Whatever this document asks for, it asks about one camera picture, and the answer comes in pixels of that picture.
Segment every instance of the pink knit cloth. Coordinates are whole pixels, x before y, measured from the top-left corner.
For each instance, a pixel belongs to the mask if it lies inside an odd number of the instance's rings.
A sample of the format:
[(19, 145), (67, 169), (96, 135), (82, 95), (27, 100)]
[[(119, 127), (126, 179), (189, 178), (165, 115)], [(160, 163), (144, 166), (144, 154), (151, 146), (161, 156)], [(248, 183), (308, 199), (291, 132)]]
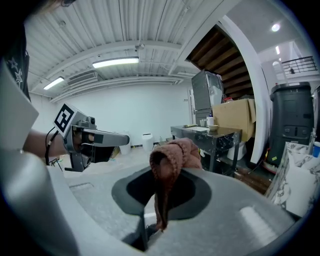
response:
[(150, 166), (156, 189), (154, 208), (156, 227), (162, 231), (168, 224), (168, 198), (180, 174), (181, 168), (202, 169), (198, 147), (189, 138), (180, 138), (154, 149)]

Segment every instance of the ceiling light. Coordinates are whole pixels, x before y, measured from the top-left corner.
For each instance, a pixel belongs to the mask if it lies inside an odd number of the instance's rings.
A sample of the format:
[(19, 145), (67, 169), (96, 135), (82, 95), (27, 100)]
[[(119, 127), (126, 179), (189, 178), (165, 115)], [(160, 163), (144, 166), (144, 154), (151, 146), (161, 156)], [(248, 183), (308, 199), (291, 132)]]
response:
[(271, 27), (271, 30), (272, 30), (273, 32), (277, 32), (279, 29), (280, 29), (280, 25), (279, 25), (279, 24), (274, 24), (274, 25)]
[(44, 89), (44, 90), (48, 90), (48, 89), (50, 89), (51, 87), (59, 84), (60, 82), (62, 82), (62, 81), (64, 81), (64, 80), (65, 80), (65, 79), (64, 79), (62, 76), (60, 76), (60, 77), (58, 77), (56, 80), (54, 80), (53, 82), (49, 83), (49, 84), (48, 84), (46, 87), (44, 87), (43, 89)]
[(113, 58), (108, 60), (102, 60), (92, 63), (92, 66), (97, 68), (112, 66), (112, 65), (120, 65), (120, 64), (132, 64), (139, 63), (139, 57), (128, 57), (128, 58)]

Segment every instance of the door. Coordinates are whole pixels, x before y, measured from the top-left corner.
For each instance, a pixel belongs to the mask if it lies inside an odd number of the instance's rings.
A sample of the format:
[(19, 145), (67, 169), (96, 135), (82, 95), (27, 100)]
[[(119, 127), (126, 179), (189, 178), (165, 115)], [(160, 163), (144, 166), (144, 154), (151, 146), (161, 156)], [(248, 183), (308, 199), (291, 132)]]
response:
[(191, 110), (191, 124), (196, 123), (196, 107), (195, 107), (195, 97), (194, 97), (194, 90), (189, 90), (189, 97), (190, 97), (190, 110)]

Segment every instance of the metal railing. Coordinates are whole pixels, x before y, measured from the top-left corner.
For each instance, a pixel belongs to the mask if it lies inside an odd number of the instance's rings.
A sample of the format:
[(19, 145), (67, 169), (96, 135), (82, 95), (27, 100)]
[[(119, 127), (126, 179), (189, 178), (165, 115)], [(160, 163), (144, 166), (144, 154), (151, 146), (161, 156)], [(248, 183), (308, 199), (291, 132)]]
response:
[(284, 61), (282, 62), (282, 67), (286, 75), (318, 70), (314, 61), (314, 57), (312, 56)]

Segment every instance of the person's arm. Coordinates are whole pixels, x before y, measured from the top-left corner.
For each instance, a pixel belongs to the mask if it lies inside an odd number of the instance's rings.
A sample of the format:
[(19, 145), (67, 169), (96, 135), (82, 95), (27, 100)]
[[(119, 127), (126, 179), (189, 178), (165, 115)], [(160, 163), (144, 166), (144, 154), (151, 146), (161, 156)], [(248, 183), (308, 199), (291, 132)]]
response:
[[(25, 140), (23, 150), (33, 153), (40, 158), (44, 158), (46, 153), (46, 145), (48, 144), (48, 141), (52, 137), (53, 133), (50, 133), (48, 135), (47, 140), (46, 135), (47, 134), (45, 133), (36, 130), (31, 130), (31, 132), (28, 134), (28, 137)], [(57, 134), (51, 143), (49, 157), (56, 157), (60, 155), (65, 155), (67, 153), (68, 152), (66, 151), (63, 144), (62, 136), (60, 134)]]

